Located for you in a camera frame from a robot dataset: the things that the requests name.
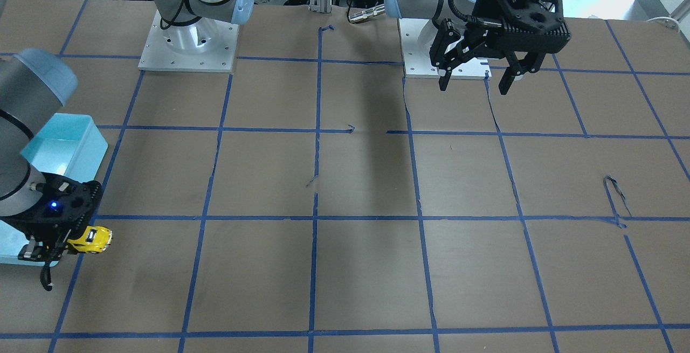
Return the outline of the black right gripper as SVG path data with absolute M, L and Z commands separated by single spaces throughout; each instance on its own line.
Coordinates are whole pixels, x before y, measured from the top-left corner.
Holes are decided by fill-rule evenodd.
M 43 173 L 42 181 L 28 184 L 27 208 L 2 207 L 2 221 L 24 233 L 30 241 L 20 260 L 44 259 L 40 282 L 53 290 L 51 269 L 63 252 L 84 249 L 88 226 L 101 203 L 102 184 L 96 179 L 79 183 L 59 174 Z

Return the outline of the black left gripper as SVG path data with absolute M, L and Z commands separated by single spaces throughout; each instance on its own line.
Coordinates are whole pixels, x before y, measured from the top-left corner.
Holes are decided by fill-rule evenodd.
M 474 0 L 463 9 L 459 0 L 441 0 L 431 23 L 436 29 L 430 62 L 446 91 L 452 71 L 473 59 L 506 60 L 499 93 L 507 95 L 525 73 L 536 73 L 548 54 L 571 39 L 562 0 Z

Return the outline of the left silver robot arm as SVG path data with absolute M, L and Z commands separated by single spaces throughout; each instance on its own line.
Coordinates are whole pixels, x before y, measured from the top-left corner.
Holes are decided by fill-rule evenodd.
M 501 94 L 525 73 L 536 73 L 548 54 L 571 39 L 562 0 L 384 0 L 390 17 L 428 19 L 434 29 L 432 67 L 445 91 L 451 73 L 473 59 L 508 61 Z

